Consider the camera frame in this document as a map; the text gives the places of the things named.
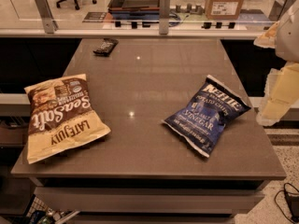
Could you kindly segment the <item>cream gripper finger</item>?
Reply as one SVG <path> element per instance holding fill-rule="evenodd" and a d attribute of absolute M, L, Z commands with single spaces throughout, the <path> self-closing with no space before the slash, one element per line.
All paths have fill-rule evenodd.
<path fill-rule="evenodd" d="M 276 47 L 278 25 L 278 21 L 271 25 L 266 32 L 254 40 L 253 44 L 264 49 L 274 49 Z"/>
<path fill-rule="evenodd" d="M 267 76 L 257 122 L 272 126 L 279 122 L 299 100 L 299 63 L 286 62 L 280 69 L 272 68 Z"/>

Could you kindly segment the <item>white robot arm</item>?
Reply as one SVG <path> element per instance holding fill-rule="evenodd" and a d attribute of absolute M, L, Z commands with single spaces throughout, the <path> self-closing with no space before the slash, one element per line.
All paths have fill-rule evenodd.
<path fill-rule="evenodd" d="M 274 49 L 286 62 L 280 70 L 270 69 L 256 117 L 260 125 L 272 126 L 299 100 L 299 0 L 254 45 Z"/>

